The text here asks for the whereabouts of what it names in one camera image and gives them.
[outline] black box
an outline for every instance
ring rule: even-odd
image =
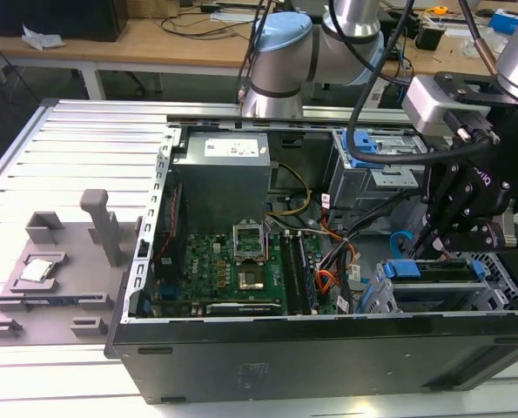
[[[24,24],[44,35],[114,42],[128,19],[126,0],[0,0],[0,37],[20,37]]]

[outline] gray power supply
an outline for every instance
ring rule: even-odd
[[[190,233],[263,219],[271,171],[264,133],[193,133],[174,167],[185,189]]]

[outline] orange object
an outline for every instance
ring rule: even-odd
[[[448,7],[445,6],[435,6],[425,11],[432,11],[435,15],[446,15],[448,13]]]

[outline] label sticker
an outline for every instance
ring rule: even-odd
[[[338,307],[342,311],[344,311],[345,314],[349,314],[349,303],[347,302],[347,300],[345,300],[341,296],[338,296],[338,301],[336,302],[336,305],[338,305]]]
[[[322,193],[320,195],[320,202],[322,207],[325,209],[330,209],[330,195],[326,193]]]
[[[205,142],[205,157],[258,156],[259,141],[256,139],[210,138]]]
[[[348,275],[349,275],[350,280],[358,281],[359,283],[361,283],[361,267],[359,267],[358,265],[353,264],[352,272],[349,273]]]

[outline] yellow wire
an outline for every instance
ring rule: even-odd
[[[299,175],[299,173],[296,172],[288,164],[286,164],[286,163],[278,163],[278,165],[281,165],[282,167],[285,167],[290,172],[292,172],[295,177],[297,177],[299,179],[299,181],[301,182],[303,187],[305,187],[305,190],[307,192],[307,199],[306,199],[305,203],[303,204],[303,206],[300,207],[299,209],[293,209],[291,211],[266,212],[266,214],[267,215],[274,215],[274,216],[299,215],[300,213],[303,213],[307,209],[307,207],[309,207],[309,205],[311,204],[311,191],[309,190],[309,186],[307,185],[305,180]]]

